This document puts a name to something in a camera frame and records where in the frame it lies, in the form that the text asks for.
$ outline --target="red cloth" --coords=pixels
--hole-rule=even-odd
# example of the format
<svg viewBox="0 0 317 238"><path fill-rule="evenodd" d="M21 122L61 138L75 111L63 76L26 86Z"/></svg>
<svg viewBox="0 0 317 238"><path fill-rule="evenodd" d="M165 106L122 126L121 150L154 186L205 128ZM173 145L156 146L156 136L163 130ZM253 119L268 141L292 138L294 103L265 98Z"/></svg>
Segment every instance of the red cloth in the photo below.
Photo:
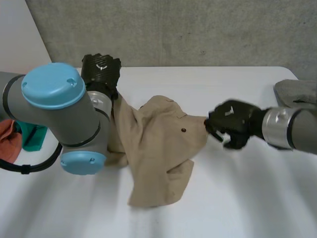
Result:
<svg viewBox="0 0 317 238"><path fill-rule="evenodd" d="M14 163L22 149L22 135L14 132L14 121L0 122L0 159Z"/></svg>

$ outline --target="green plastic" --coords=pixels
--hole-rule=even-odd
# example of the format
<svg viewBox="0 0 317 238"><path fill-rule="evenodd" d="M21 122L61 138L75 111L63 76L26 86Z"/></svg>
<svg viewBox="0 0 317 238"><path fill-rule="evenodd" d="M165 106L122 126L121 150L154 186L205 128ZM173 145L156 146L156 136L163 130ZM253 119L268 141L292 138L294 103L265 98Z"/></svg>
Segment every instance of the green plastic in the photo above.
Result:
<svg viewBox="0 0 317 238"><path fill-rule="evenodd" d="M42 147L47 127L22 121L15 122L16 132L22 134L22 148L25 151L39 151Z"/></svg>

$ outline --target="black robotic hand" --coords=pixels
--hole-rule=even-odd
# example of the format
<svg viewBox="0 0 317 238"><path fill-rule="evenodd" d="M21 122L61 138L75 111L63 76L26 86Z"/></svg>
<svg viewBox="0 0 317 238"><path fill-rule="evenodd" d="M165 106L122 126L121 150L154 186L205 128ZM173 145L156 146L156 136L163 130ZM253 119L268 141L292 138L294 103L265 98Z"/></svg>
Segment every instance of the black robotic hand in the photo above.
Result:
<svg viewBox="0 0 317 238"><path fill-rule="evenodd" d="M121 61L109 55L85 55L81 69L87 91L99 91L112 100L118 98L117 83L120 77Z"/></svg>
<svg viewBox="0 0 317 238"><path fill-rule="evenodd" d="M223 142L221 135L230 135L230 141L225 142L224 147L241 149L250 136L263 138L262 122L266 112L248 103L229 100L209 112L209 118L205 120L206 130L220 142Z"/></svg>

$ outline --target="black cable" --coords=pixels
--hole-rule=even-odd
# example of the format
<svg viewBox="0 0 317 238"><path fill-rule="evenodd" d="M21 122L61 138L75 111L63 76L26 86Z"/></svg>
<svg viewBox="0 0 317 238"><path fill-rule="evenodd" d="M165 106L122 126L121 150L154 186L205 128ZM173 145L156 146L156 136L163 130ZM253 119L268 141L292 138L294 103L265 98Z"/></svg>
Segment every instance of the black cable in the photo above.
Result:
<svg viewBox="0 0 317 238"><path fill-rule="evenodd" d="M29 173L43 171L54 164L54 162L60 155L62 148L63 146L60 143L58 143L54 153L47 160L43 161L42 163L38 165L20 166L20 165L15 165L0 159L0 168L4 170L12 171L12 172L20 172L23 175L28 175Z"/></svg>

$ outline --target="teal object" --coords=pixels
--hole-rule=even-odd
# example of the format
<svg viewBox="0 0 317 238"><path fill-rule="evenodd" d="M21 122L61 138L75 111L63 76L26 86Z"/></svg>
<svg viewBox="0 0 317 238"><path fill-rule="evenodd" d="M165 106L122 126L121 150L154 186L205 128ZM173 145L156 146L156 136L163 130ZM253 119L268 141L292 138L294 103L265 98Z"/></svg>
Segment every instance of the teal object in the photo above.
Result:
<svg viewBox="0 0 317 238"><path fill-rule="evenodd" d="M98 173L106 161L106 156L92 151L71 151L62 154L60 165L74 175L94 175Z"/></svg>
<svg viewBox="0 0 317 238"><path fill-rule="evenodd" d="M22 134L22 148L25 151L39 151L42 147L47 127L22 121L15 122L16 132Z"/></svg>
<svg viewBox="0 0 317 238"><path fill-rule="evenodd" d="M49 63L25 75L21 90L33 106L56 110L77 103L84 96L86 86L74 67L65 63Z"/></svg>

